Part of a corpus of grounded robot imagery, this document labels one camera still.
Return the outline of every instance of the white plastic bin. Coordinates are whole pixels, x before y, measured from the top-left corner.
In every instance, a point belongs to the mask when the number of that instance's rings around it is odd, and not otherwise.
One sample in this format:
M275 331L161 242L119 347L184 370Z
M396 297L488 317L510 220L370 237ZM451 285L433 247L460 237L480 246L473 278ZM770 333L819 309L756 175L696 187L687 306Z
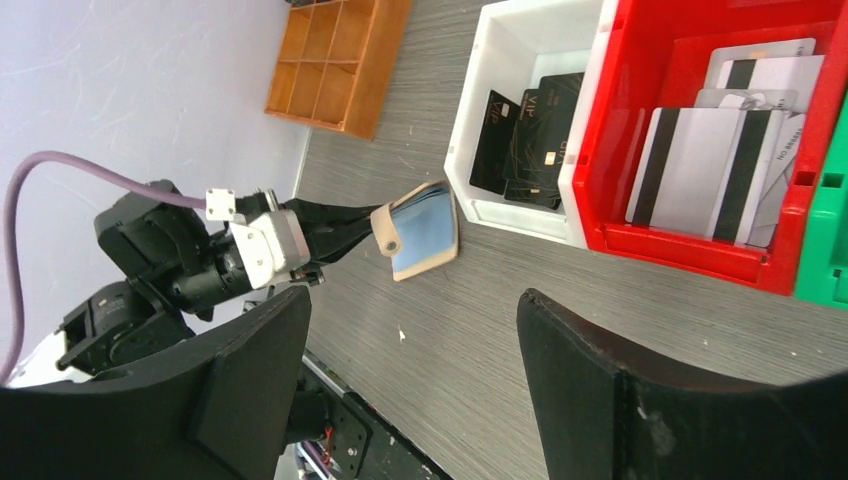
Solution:
M483 7L445 160L469 222L586 248L571 179L617 7L618 0L512 0ZM585 75L559 177L559 211L471 186L489 92L521 103L524 90L538 87L542 77L576 72Z

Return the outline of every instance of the storage bin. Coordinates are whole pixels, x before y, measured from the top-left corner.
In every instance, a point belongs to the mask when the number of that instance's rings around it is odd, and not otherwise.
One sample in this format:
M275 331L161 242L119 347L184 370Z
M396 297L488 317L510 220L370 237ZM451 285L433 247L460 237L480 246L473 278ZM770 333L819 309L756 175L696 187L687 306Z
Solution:
M521 0L483 7L445 172L471 223L586 248L571 178L618 0ZM504 200L469 184L491 90L516 103L547 75L585 72L559 177L558 211Z
M265 113L374 138L410 0L292 7Z
M713 50L813 37L824 66L795 172L768 250L625 222L639 155L656 107L691 107ZM789 295L819 172L845 93L843 0L621 0L573 188L589 248Z
M848 309L848 99L810 208L795 296Z

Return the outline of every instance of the red wire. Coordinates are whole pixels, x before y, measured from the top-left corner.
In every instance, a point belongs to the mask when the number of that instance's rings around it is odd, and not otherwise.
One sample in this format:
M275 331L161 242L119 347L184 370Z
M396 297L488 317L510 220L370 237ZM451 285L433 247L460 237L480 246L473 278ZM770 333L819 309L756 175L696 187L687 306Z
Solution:
M324 448L324 455L321 456L321 461L324 465L330 466L330 442L333 439L333 427L324 429L324 434L327 436L327 445Z

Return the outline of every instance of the red plastic bin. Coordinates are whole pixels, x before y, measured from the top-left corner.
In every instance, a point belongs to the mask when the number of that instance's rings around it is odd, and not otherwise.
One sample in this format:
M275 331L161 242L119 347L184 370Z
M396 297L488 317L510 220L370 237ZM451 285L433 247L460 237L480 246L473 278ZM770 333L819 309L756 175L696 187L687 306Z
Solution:
M790 295L807 212L845 95L844 0L620 0L573 187L589 248ZM624 220L656 107L691 107L720 47L813 37L826 55L768 251Z

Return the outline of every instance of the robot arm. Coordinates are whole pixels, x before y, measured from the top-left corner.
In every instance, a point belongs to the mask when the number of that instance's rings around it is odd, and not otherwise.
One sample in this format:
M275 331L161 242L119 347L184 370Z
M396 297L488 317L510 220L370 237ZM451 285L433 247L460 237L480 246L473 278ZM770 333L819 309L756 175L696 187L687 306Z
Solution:
M179 193L167 180L151 186ZM319 285L321 267L371 234L376 208L278 204L273 191L235 198L210 190L207 219L225 227L209 234L194 210L129 193L94 222L98 244L127 278L65 317L57 367L97 375L193 337L183 313L211 321L216 305L253 290Z

